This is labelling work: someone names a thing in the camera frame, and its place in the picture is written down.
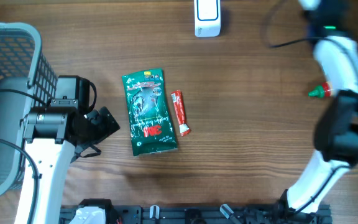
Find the green 3M gloves package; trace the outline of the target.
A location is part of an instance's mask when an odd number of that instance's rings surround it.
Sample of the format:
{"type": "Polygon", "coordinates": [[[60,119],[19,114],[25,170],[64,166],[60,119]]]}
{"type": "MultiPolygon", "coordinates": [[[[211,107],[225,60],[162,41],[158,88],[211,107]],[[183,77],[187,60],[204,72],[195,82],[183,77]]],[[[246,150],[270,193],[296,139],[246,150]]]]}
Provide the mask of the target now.
{"type": "Polygon", "coordinates": [[[168,110],[163,70],[154,68],[122,76],[134,156],[177,149],[168,110]]]}

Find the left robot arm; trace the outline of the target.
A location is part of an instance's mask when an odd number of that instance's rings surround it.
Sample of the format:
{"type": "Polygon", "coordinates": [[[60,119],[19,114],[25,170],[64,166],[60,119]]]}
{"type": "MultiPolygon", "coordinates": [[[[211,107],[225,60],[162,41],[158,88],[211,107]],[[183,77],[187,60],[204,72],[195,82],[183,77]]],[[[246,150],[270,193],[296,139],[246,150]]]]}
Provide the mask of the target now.
{"type": "Polygon", "coordinates": [[[78,76],[60,76],[55,96],[25,117],[23,155],[27,159],[16,223],[57,223],[70,164],[83,151],[90,157],[97,144],[119,130],[109,110],[94,108],[94,83],[78,76]]]}

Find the red sauce bottle green cap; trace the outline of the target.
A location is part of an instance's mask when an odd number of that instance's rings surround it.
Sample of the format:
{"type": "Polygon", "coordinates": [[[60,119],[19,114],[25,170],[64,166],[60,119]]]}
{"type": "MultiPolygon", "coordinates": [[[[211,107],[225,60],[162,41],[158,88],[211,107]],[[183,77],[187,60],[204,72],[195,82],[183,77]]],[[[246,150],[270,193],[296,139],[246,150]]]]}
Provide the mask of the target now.
{"type": "Polygon", "coordinates": [[[322,83],[316,86],[308,93],[311,98],[328,98],[333,96],[333,89],[329,82],[322,83]]]}

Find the red snack stick packet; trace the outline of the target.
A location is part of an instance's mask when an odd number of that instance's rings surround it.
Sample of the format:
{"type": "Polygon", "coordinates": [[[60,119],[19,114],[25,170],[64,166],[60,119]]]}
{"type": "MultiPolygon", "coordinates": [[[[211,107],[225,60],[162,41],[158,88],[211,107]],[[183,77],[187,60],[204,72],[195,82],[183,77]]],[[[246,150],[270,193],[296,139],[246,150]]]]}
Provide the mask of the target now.
{"type": "Polygon", "coordinates": [[[188,127],[186,123],[186,114],[185,114],[185,107],[183,104],[182,92],[180,90],[175,90],[171,93],[171,97],[178,120],[180,134],[181,136],[186,136],[191,132],[191,129],[188,127]]]}

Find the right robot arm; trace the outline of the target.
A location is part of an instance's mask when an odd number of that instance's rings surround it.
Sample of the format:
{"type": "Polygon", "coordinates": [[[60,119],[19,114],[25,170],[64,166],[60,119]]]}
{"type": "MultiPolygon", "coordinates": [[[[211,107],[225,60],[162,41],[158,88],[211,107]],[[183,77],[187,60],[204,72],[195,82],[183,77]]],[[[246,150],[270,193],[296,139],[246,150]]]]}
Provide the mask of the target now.
{"type": "Polygon", "coordinates": [[[342,24],[345,1],[300,1],[308,13],[313,56],[334,96],[314,131],[314,152],[283,194],[285,216],[315,213],[335,183],[358,164],[358,45],[342,24]]]}

